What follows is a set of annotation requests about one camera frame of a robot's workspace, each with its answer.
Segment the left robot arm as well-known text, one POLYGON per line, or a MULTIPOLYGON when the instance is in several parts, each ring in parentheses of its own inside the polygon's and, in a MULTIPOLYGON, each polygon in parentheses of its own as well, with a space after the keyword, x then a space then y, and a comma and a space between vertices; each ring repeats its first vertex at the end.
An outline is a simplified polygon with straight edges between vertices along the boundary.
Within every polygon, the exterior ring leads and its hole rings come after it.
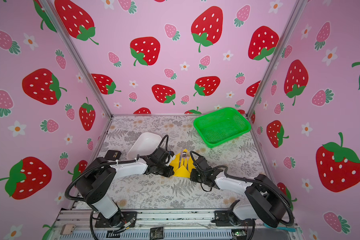
POLYGON ((118 205, 108 196, 108 189, 114 179, 133 175, 160 175, 169 178, 174 175, 174 167, 170 165, 175 154, 161 147, 147 156, 140 156, 131 161, 107 161, 97 158, 75 180, 77 188, 85 202, 92 210, 100 213, 105 219, 121 218, 118 205))

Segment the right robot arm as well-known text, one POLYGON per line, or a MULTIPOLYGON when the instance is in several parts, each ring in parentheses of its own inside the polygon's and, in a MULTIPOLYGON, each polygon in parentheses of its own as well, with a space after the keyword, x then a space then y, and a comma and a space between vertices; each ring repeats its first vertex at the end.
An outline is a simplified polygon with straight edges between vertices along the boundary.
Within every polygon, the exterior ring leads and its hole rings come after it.
POLYGON ((232 191, 246 196, 256 216, 265 224, 276 228, 279 224, 291 227, 295 223, 291 201, 267 176, 236 177, 228 174, 227 166, 211 167, 206 158, 191 151, 194 169, 191 181, 208 186, 210 190, 232 191))

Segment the white rectangular tray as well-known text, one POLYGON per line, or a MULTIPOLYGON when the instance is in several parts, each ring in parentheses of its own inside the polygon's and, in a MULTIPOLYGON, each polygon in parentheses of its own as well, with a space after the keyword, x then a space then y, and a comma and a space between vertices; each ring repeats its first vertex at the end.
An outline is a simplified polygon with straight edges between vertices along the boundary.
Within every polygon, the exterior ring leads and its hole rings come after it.
POLYGON ((147 156, 152 154, 161 140, 162 137, 157 134, 149 132, 142 133, 127 153, 127 160, 134 160, 137 155, 147 156))

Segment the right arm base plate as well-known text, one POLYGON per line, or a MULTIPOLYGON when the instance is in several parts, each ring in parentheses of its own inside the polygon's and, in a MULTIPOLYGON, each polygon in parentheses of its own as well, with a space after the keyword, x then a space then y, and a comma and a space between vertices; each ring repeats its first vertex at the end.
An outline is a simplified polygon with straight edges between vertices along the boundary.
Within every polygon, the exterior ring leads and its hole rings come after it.
POLYGON ((240 220, 232 211, 215 211, 212 223, 218 227, 252 227, 254 219, 240 220))

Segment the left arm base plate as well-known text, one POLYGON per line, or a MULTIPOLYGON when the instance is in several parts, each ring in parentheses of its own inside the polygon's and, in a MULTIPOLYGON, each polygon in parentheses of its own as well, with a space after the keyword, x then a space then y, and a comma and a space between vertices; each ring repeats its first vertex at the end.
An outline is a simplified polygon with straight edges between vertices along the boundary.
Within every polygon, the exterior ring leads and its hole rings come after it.
POLYGON ((133 228, 136 224, 138 212, 122 211, 106 219, 101 213, 98 214, 95 223, 96 228, 133 228))

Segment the yellow paper napkin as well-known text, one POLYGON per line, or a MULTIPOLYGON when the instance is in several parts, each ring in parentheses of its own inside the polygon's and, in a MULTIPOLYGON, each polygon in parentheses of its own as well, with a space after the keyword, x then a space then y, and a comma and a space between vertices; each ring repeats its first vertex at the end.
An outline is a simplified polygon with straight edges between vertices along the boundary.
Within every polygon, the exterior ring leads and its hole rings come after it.
POLYGON ((189 179, 191 177, 192 170, 195 169, 194 161, 192 160, 187 149, 184 149, 183 152, 177 154, 175 158, 171 160, 170 166, 173 167, 175 177, 189 179), (188 153, 188 157, 186 159, 182 158, 183 152, 188 153))

